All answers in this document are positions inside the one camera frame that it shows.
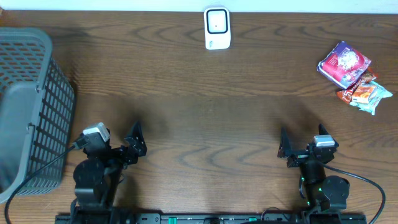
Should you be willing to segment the red chocolate bar wrapper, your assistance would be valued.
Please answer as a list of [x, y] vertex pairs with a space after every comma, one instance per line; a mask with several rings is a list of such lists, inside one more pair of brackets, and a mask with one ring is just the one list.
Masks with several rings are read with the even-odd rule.
[[358, 80], [352, 84], [350, 87], [348, 87], [345, 90], [337, 91], [336, 96], [343, 100], [345, 103], [349, 104], [352, 100], [352, 95], [357, 89], [357, 87], [360, 86], [362, 83], [370, 83], [370, 81], [373, 81], [379, 77], [379, 74], [374, 72], [373, 69], [368, 68], [364, 73], [361, 74], [361, 76], [358, 78]]

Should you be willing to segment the small orange snack packet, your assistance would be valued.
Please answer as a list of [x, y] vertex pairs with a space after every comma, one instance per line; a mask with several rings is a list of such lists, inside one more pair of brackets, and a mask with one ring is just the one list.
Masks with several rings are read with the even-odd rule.
[[376, 96], [377, 86], [373, 84], [360, 84], [352, 95], [352, 102], [368, 104]]

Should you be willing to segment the purple red snack packet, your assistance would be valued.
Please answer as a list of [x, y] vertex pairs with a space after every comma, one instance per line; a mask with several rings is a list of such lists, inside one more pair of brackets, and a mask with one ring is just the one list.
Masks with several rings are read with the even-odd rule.
[[341, 41], [318, 63], [317, 71], [341, 89], [347, 89], [358, 81], [370, 64], [369, 58]]

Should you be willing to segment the teal snack packet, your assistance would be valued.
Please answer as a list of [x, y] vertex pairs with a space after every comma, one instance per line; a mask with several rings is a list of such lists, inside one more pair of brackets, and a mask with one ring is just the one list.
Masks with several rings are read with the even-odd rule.
[[380, 103], [380, 101], [383, 98], [389, 98], [392, 96], [392, 93], [389, 92], [388, 90], [386, 90], [383, 86], [381, 86], [380, 84], [371, 81], [370, 83], [367, 84], [373, 84], [377, 86], [377, 93], [376, 96], [370, 101], [370, 103], [368, 104], [361, 104], [361, 103], [355, 103], [355, 102], [351, 102], [349, 103], [351, 106], [356, 106], [358, 107], [361, 111], [366, 111], [368, 113], [371, 113], [372, 115], [375, 115], [376, 112], [376, 107], [377, 105]]

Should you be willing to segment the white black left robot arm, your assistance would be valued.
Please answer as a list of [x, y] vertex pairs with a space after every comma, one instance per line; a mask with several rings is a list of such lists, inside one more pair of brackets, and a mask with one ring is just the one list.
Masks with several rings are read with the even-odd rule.
[[110, 130], [104, 123], [85, 128], [74, 146], [87, 159], [74, 170], [74, 193], [70, 223], [134, 223], [134, 215], [126, 209], [113, 206], [122, 172], [138, 158], [147, 154], [147, 146], [140, 122], [135, 122], [124, 138], [127, 146], [113, 148]]

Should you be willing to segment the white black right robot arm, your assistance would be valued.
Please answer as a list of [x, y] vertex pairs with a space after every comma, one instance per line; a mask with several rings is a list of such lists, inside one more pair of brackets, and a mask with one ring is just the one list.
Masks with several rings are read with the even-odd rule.
[[332, 161], [339, 144], [322, 124], [318, 134], [305, 149], [294, 149], [287, 131], [281, 129], [277, 157], [287, 160], [287, 167], [300, 169], [300, 194], [307, 199], [310, 208], [319, 212], [340, 212], [347, 208], [349, 182], [337, 175], [327, 176], [325, 166]]

